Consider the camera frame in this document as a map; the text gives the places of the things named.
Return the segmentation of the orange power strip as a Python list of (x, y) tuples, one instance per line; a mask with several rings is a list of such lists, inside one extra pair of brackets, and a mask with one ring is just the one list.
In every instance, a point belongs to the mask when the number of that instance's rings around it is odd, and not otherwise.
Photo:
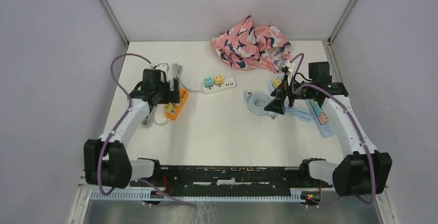
[(184, 89), (184, 88), (181, 88), (180, 89), (180, 97), (181, 97), (180, 103), (173, 104), (174, 108), (173, 108), (172, 113), (170, 115), (165, 113), (166, 118), (171, 120), (171, 121), (175, 121), (178, 118), (179, 114), (181, 113), (182, 108), (185, 105), (186, 100), (189, 97), (189, 91)]

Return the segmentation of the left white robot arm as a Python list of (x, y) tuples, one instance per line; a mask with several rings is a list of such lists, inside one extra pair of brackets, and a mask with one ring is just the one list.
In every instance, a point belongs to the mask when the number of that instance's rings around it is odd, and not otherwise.
[(126, 188), (130, 182), (143, 179), (150, 186), (162, 181), (156, 159), (130, 159), (126, 150), (140, 123), (159, 104), (180, 103), (180, 81), (167, 79), (160, 69), (145, 69), (143, 78), (127, 94), (128, 104), (117, 121), (97, 139), (84, 144), (84, 171), (88, 184)]

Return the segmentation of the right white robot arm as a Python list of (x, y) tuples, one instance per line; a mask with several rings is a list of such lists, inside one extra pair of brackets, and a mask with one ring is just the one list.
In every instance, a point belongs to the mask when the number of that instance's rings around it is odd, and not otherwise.
[(296, 100), (306, 101), (316, 112), (320, 125), (329, 124), (343, 153), (340, 163), (325, 159), (303, 160), (299, 182), (311, 187), (319, 180), (332, 185), (339, 196), (378, 195), (384, 191), (393, 161), (389, 153), (379, 152), (359, 124), (349, 94), (341, 82), (334, 82), (328, 62), (309, 63), (310, 82), (296, 82), (291, 62), (284, 62), (284, 74), (271, 92), (266, 111), (285, 114)]

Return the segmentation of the yellow USB plug adapter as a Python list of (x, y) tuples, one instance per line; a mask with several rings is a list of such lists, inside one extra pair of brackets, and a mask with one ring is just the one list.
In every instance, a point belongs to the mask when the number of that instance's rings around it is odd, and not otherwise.
[(172, 103), (166, 104), (164, 107), (165, 113), (170, 115), (173, 111), (174, 105)]

